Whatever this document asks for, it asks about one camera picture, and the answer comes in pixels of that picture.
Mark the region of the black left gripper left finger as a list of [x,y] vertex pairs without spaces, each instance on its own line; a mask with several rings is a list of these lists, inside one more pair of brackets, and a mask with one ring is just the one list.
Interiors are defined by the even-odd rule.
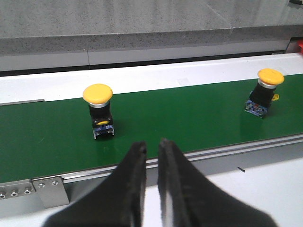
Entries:
[[146,143],[135,142],[94,190],[53,214],[45,227],[141,227],[146,188]]

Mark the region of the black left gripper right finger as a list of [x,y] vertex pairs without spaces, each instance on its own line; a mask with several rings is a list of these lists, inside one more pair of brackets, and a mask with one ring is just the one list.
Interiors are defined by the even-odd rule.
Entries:
[[266,213],[227,194],[183,155],[175,142],[159,144],[158,189],[164,227],[275,227]]

